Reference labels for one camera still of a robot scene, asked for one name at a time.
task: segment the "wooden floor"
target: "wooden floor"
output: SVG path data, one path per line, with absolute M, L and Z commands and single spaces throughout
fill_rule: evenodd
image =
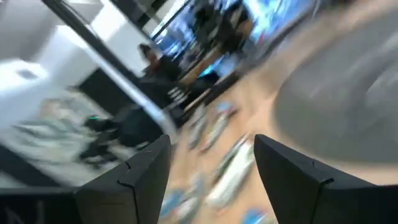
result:
M 217 143 L 204 156 L 199 156 L 197 150 L 188 150 L 187 127 L 182 128 L 182 138 L 172 164 L 168 189 L 188 187 L 190 177 L 196 172 L 209 174 L 235 140 L 245 132 L 266 134 L 308 155 L 274 124 L 272 107 L 279 87 L 292 71 L 323 46 L 374 16 L 390 10 L 391 6 L 397 5 L 396 0 L 358 1 L 348 9 L 325 13 L 291 37 L 267 62 L 249 72 L 234 87 L 209 105 L 208 111 L 211 111 L 217 103 L 228 100 L 235 103 L 240 110 L 231 119 Z M 369 164 L 364 166 L 328 161 L 311 154 L 309 156 L 375 184 L 398 183 L 396 175 L 398 166 L 383 167 L 369 166 Z M 202 206 L 195 223 L 240 223 L 244 212 L 252 207 L 261 208 L 274 215 L 257 167 L 252 169 L 248 180 L 229 207 L 223 211 L 214 211 Z

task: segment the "wooden table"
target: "wooden table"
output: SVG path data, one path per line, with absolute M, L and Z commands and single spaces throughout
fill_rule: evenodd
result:
M 378 14 L 386 12 L 393 6 L 398 6 L 396 0 L 359 1 L 349 9 L 323 14 L 306 29 L 295 34 L 290 42 L 272 55 L 266 63 L 249 72 L 235 86 L 208 106 L 208 111 L 211 111 L 219 102 L 228 100 L 235 103 L 240 111 L 231 119 L 220 139 L 204 156 L 199 156 L 197 150 L 188 150 L 188 124 L 182 128 L 182 138 L 170 172 L 169 189 L 187 187 L 189 178 L 199 170 L 208 175 L 235 140 L 245 132 L 266 134 L 297 151 L 374 184 L 398 183 L 397 164 L 388 166 L 353 164 L 331 161 L 308 154 L 278 130 L 272 114 L 279 88 L 292 71 L 326 44 Z M 195 223 L 240 223 L 240 219 L 250 207 L 262 208 L 273 215 L 271 203 L 256 167 L 253 168 L 236 200 L 229 207 L 223 212 L 217 212 L 202 206 Z

